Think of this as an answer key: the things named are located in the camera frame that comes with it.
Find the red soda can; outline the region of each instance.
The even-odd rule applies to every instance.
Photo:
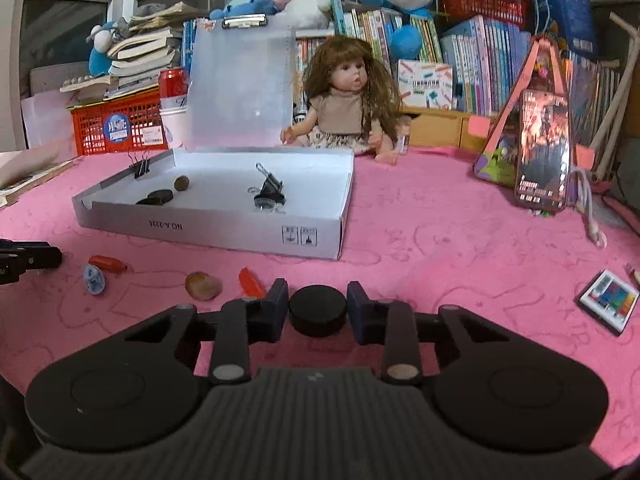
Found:
[[[162,70],[158,76],[158,86],[162,110],[180,108],[187,104],[189,75],[183,67]]]

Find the black binder clip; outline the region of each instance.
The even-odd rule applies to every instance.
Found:
[[[133,178],[140,178],[149,172],[149,159],[145,156],[146,152],[142,153],[140,160],[138,160],[135,154],[131,156],[130,152],[127,153],[127,155],[129,155],[129,160],[131,161],[129,167],[133,169]]]
[[[258,209],[274,209],[277,205],[283,205],[286,199],[281,193],[282,182],[265,170],[262,164],[258,163],[255,167],[266,177],[264,184],[262,184],[262,189],[254,196],[255,206]]]

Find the pink tablecloth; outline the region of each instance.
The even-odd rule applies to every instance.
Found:
[[[129,164],[127,155],[91,156],[0,210],[0,236],[44,240],[66,254],[56,271],[30,272],[0,287],[0,371],[22,391],[60,359],[177,303],[190,303],[185,276],[219,276],[225,291],[201,310],[241,295],[239,270],[265,283],[278,277],[291,290],[326,283],[345,290],[359,280],[370,296],[396,297],[434,312],[457,303],[583,362],[605,381],[610,407],[593,447],[613,465],[640,452],[640,312],[615,338],[582,313],[574,295],[603,268],[622,275],[640,267],[640,238],[606,228],[600,251],[582,219],[565,211],[535,217],[511,205],[509,193],[477,181],[468,164],[411,153],[395,168],[356,162],[344,251],[339,262],[302,260],[145,240],[78,227],[70,197]],[[92,254],[122,259],[130,272],[108,276],[108,289],[89,296],[81,272]],[[198,369],[206,364],[205,350]],[[436,372],[425,348],[426,372]],[[344,330],[311,340],[286,327],[279,345],[252,348],[252,364],[342,365],[379,362],[380,348],[357,347]]]

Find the smartphone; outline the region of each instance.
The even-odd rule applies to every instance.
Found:
[[[515,185],[518,205],[544,211],[564,209],[570,160],[566,98],[551,92],[523,90]]]

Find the white cardboard box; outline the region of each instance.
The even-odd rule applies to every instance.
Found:
[[[286,203],[259,210],[262,164],[284,184]],[[183,192],[178,176],[190,179]],[[353,181],[351,150],[208,148],[168,150],[150,159],[139,179],[126,169],[73,198],[82,227],[172,242],[337,260]],[[136,205],[148,193],[171,189],[163,206]]]

